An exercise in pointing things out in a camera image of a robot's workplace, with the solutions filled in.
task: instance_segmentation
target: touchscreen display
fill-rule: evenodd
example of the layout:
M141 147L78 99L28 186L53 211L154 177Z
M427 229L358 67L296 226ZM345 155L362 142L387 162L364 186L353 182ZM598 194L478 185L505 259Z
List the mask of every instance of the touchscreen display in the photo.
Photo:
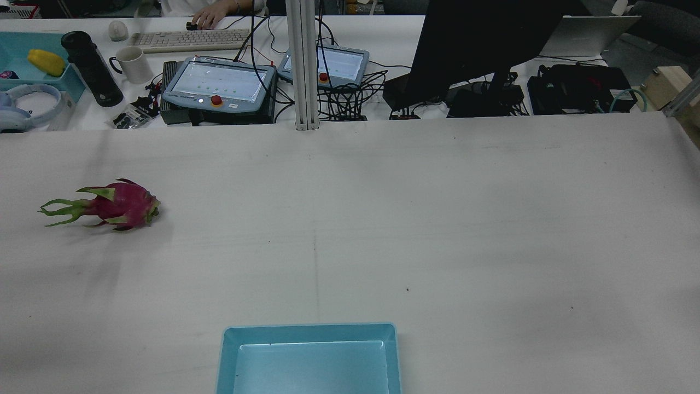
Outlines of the touchscreen display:
M265 71L258 70L258 75L260 79L265 79ZM263 89L260 79L253 70L190 62L172 90L191 95L219 95L234 100L255 102L258 93Z
M360 66L362 65L362 55L360 53L346 52L342 50L335 50L332 48L324 48L321 52L321 48L317 48L318 53L318 72L325 72L330 76L336 76L337 78L349 79L350 81L355 81L357 79L357 73L360 72ZM292 61L290 60L284 65L284 69L291 71Z

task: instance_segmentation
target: teal tray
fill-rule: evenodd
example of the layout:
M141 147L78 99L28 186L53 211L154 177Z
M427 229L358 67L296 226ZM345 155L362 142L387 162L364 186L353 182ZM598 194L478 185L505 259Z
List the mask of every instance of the teal tray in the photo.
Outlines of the teal tray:
M63 34L54 33L0 32L0 72L12 70L20 77L0 79L0 90L8 90L17 85L45 83L68 92L73 101L77 102L83 95L85 84L74 66L66 67L61 76L51 76L27 60L30 49L43 49L63 57L68 64L68 53L61 46L62 36Z
M216 394L401 394L391 323L229 327Z

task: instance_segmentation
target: dragon fruit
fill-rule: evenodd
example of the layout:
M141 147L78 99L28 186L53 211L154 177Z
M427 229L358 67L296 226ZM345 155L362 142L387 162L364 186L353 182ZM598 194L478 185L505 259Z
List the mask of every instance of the dragon fruit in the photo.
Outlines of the dragon fruit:
M135 182L124 178L117 180L119 182L104 187L83 187L78 190L78 192L95 194L96 197L92 200L51 200L42 205L41 210L37 212L47 216L71 215L70 219L48 224L47 227L71 223L83 215L95 215L102 219L100 223L89 227L112 224L116 231L126 231L150 224L153 217L158 216L160 201ZM49 205L57 203L68 206L55 211L46 210Z

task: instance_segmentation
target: hand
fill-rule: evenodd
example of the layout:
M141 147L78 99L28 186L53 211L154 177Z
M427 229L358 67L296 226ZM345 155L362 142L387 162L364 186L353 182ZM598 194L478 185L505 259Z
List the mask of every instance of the hand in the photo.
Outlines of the hand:
M219 0L199 10L192 17L192 23L196 23L199 30L213 29L227 14L237 11L238 5L235 1Z

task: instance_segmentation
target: green cable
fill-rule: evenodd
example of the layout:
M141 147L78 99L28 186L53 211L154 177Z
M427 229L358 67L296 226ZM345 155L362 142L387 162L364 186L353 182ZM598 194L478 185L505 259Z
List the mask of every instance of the green cable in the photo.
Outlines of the green cable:
M644 109L642 109L642 112L646 112L646 111L647 111L647 96L646 96L644 93L642 93L641 91L637 90L637 89L625 89L625 90L623 90L622 92L618 93L617 96L615 96L614 99L612 99L612 104L610 104L610 110L608 111L608 113L613 112L613 108L615 108L615 103L617 102L617 99L619 99L620 96L622 96L623 94L625 94L625 93L627 93L627 92L635 92L635 93L637 93L640 97L642 97L642 101L644 102Z

